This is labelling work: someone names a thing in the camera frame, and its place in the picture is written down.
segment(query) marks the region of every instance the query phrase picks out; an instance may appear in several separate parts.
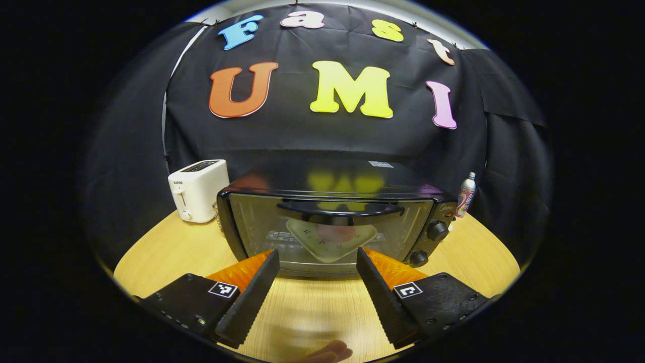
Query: wooden table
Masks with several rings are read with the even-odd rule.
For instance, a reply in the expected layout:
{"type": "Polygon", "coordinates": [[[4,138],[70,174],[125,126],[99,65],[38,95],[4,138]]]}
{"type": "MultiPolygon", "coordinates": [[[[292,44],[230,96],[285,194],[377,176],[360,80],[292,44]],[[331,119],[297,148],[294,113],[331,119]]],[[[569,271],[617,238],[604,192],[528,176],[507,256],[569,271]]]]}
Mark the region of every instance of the wooden table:
{"type": "MultiPolygon", "coordinates": [[[[509,250],[467,214],[418,268],[447,272],[491,297],[505,291],[520,269],[509,250]]],[[[147,297],[185,273],[208,276],[237,263],[216,221],[187,223],[175,211],[123,256],[114,278],[132,295],[147,297]]],[[[365,362],[391,355],[376,310],[362,280],[277,277],[238,353],[267,360],[295,360],[339,339],[365,362]]]]}

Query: spray can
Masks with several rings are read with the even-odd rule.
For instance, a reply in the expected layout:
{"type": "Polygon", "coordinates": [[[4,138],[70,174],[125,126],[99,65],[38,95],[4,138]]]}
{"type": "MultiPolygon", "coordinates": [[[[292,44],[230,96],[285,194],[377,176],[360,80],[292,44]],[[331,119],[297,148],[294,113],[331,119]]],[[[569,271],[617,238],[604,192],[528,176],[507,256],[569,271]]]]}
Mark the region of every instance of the spray can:
{"type": "Polygon", "coordinates": [[[468,206],[470,205],[470,202],[473,200],[474,195],[475,195],[475,173],[470,172],[468,174],[468,179],[464,180],[464,182],[461,183],[461,189],[459,189],[459,199],[457,201],[457,210],[455,211],[456,217],[462,218],[466,214],[466,211],[468,210],[468,206]]]}

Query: label sticker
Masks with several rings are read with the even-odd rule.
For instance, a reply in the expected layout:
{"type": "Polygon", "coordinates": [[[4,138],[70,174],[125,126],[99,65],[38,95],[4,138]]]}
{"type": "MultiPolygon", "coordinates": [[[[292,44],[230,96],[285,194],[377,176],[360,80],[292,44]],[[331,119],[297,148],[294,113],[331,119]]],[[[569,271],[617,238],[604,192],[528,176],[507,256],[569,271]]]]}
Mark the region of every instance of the label sticker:
{"type": "Polygon", "coordinates": [[[394,291],[396,291],[400,298],[409,298],[410,296],[418,295],[423,292],[414,282],[395,286],[394,291]]]}
{"type": "Polygon", "coordinates": [[[370,164],[373,167],[381,167],[381,168],[394,168],[392,165],[384,162],[384,161],[370,161],[370,164]]]}
{"type": "Polygon", "coordinates": [[[217,282],[213,287],[208,290],[209,293],[223,296],[225,298],[230,298],[233,296],[233,293],[237,290],[237,286],[225,284],[223,282],[217,282]]]}

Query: finger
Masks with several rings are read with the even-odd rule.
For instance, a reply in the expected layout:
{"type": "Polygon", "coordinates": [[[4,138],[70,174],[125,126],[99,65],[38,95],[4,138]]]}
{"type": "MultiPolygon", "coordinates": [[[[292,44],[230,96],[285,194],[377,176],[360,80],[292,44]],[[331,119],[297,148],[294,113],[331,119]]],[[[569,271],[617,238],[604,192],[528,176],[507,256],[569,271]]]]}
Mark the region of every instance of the finger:
{"type": "Polygon", "coordinates": [[[298,363],[334,363],[338,359],[338,354],[328,351],[314,357],[305,358],[298,363]]]}
{"type": "Polygon", "coordinates": [[[329,342],[326,346],[322,347],[321,349],[318,349],[317,351],[313,353],[309,353],[304,356],[304,358],[310,358],[316,355],[323,354],[328,351],[333,351],[336,353],[336,355],[342,353],[345,349],[347,348],[347,344],[345,344],[342,340],[332,340],[329,342]]]}
{"type": "Polygon", "coordinates": [[[327,344],[327,350],[333,351],[337,355],[340,355],[342,352],[347,349],[347,344],[343,342],[342,340],[334,339],[329,344],[327,344]]]}
{"type": "Polygon", "coordinates": [[[341,352],[341,354],[338,354],[338,358],[334,361],[334,363],[338,363],[342,360],[346,360],[347,358],[351,357],[354,352],[351,349],[345,349],[344,351],[341,352]]]}

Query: oven door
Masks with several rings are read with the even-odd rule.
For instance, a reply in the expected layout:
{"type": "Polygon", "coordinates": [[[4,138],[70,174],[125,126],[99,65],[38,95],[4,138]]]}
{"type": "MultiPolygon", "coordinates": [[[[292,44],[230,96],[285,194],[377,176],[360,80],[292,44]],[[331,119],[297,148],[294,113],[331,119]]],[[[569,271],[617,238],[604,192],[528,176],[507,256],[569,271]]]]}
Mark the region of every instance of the oven door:
{"type": "Polygon", "coordinates": [[[229,201],[246,254],[278,249],[282,273],[297,276],[354,274],[361,246],[403,261],[433,205],[234,193],[229,201]]]}

